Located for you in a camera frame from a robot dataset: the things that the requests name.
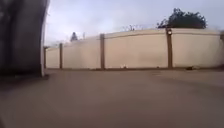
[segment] brown pillar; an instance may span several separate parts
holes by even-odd
[[[46,69],[46,63],[47,63],[47,61],[46,61],[46,52],[47,52],[47,48],[46,47],[44,47],[44,69]]]
[[[224,42],[224,31],[221,31],[220,39]]]
[[[100,34],[100,65],[105,69],[105,35]]]
[[[166,28],[167,48],[168,48],[168,68],[173,68],[173,46],[172,46],[172,29]]]
[[[59,68],[63,68],[63,44],[60,43],[59,45]]]

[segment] white wall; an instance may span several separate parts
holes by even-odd
[[[63,47],[63,68],[100,68],[99,37],[72,42]]]
[[[197,29],[172,29],[174,67],[217,67],[224,62],[220,32]]]
[[[220,32],[172,29],[173,66],[217,67],[224,64],[224,42]],[[63,68],[101,68],[100,39],[75,41],[63,46]],[[46,52],[46,67],[59,68],[59,49]],[[105,34],[106,68],[167,68],[165,29]]]
[[[46,50],[46,68],[59,68],[59,48]]]
[[[106,68],[165,68],[168,66],[165,30],[105,35]]]

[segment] dark object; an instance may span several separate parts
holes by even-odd
[[[199,12],[183,12],[180,9],[174,9],[169,19],[164,19],[157,24],[157,28],[196,28],[205,29],[207,27],[206,19]]]
[[[105,69],[105,35],[100,34],[100,67]]]
[[[0,128],[5,128],[5,126],[4,126],[4,124],[3,124],[2,120],[1,120],[1,118],[0,118]]]
[[[63,44],[60,43],[59,45],[59,68],[63,68]]]
[[[224,42],[224,31],[221,31],[220,39]]]
[[[42,75],[48,0],[0,1],[0,75]]]
[[[193,70],[193,67],[187,67],[186,70]]]
[[[77,37],[76,33],[73,32],[70,41],[72,42],[72,41],[75,41],[75,40],[78,40],[78,37]]]

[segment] dirt ground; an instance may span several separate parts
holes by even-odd
[[[4,128],[224,128],[222,71],[48,71],[0,90]]]

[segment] sky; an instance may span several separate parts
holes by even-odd
[[[200,12],[209,29],[224,29],[223,0],[50,0],[45,44],[123,31],[125,26],[155,28],[174,8]]]

